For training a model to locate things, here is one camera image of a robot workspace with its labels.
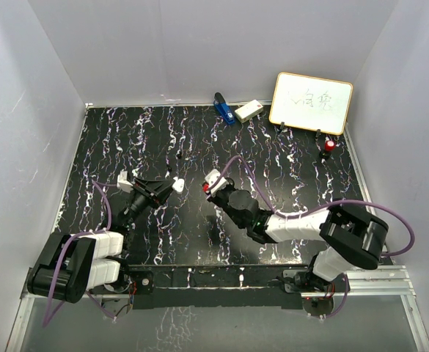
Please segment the white earbud charging case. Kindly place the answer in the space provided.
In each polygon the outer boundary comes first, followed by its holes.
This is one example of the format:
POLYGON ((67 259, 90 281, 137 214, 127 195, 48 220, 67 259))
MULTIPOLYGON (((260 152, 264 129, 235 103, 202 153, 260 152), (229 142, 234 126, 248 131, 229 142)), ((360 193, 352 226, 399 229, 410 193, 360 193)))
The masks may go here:
POLYGON ((183 178, 173 177, 173 181, 172 190, 178 194, 182 194, 185 186, 185 180, 183 178))

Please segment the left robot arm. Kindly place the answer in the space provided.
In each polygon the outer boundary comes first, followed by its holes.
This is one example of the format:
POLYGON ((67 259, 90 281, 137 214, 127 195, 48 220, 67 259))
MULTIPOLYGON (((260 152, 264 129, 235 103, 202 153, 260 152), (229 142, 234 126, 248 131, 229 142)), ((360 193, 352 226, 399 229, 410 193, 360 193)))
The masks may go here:
POLYGON ((126 205, 113 214, 109 199, 103 196, 107 209, 107 224, 103 229, 74 235, 51 233, 28 276, 27 290, 73 304, 97 286, 107 285, 116 293, 127 290, 131 275, 114 259, 122 254, 126 231, 147 208, 159 208, 174 191, 180 194, 184 184, 178 177, 136 178, 131 182, 127 173, 121 172, 114 186, 129 195, 126 205))

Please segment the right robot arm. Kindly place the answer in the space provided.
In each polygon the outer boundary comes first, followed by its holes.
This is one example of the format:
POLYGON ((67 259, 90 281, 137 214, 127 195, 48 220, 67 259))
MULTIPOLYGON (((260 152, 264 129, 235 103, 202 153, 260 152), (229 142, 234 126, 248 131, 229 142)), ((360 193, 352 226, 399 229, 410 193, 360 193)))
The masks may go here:
POLYGON ((327 243, 327 249, 314 255, 306 270, 280 277, 295 292, 326 292, 338 276, 352 268, 378 267, 388 226, 358 205, 333 205, 297 219, 286 219, 262 209, 249 191, 237 189, 231 180, 209 180, 203 191, 209 202, 260 244, 292 240, 327 243))

